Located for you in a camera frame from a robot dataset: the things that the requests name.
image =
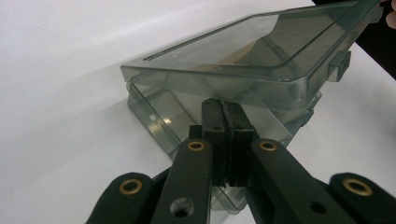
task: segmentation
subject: plastic box lid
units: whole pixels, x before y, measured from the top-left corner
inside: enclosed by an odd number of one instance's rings
[[[379,1],[257,14],[125,63],[125,81],[284,110],[310,105],[338,81],[347,51],[379,20]]]

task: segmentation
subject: mounting hole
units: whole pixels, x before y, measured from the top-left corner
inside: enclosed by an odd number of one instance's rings
[[[201,151],[205,149],[205,145],[202,142],[190,142],[188,148],[192,151]]]
[[[277,149],[277,146],[271,142],[260,142],[259,146],[261,149],[264,149],[267,151],[275,151]]]
[[[325,214],[326,213],[326,207],[323,206],[321,203],[317,202],[312,202],[309,204],[309,207],[312,209],[312,211],[319,213],[319,214]]]
[[[143,183],[139,179],[128,179],[120,184],[119,190],[121,194],[131,195],[139,192],[143,187]]]
[[[189,217],[194,212],[194,202],[188,198],[178,198],[171,203],[170,210],[174,217]]]
[[[355,178],[345,178],[343,180],[343,185],[347,190],[360,196],[368,197],[373,194],[373,190],[370,186]]]

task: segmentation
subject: white surface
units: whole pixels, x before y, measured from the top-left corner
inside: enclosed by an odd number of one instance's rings
[[[83,223],[115,177],[171,164],[126,105],[122,63],[247,14],[307,5],[2,1],[0,223]],[[396,82],[352,51],[289,150],[323,181],[354,172],[396,196]],[[253,222],[247,209],[228,220]]]

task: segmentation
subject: transparent plastic box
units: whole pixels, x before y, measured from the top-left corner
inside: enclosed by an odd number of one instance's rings
[[[128,104],[171,158],[190,125],[201,123],[207,98],[241,104],[260,137],[286,146],[312,116],[322,85],[341,79],[348,49],[381,12],[378,0],[350,1],[225,24],[123,64]],[[246,205],[243,189],[214,192],[231,213]]]

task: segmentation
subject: brass insert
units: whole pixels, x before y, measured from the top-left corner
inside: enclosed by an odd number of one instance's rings
[[[275,151],[277,150],[277,146],[272,143],[272,142],[260,142],[259,144],[261,149],[264,149],[266,151]]]
[[[202,142],[190,142],[188,148],[192,151],[201,151],[205,149],[205,145]]]
[[[358,179],[345,178],[343,180],[343,185],[347,190],[360,196],[368,197],[373,194],[373,190],[370,188],[370,186]]]
[[[121,194],[131,195],[139,192],[143,187],[143,183],[139,179],[128,179],[120,184],[119,190]]]

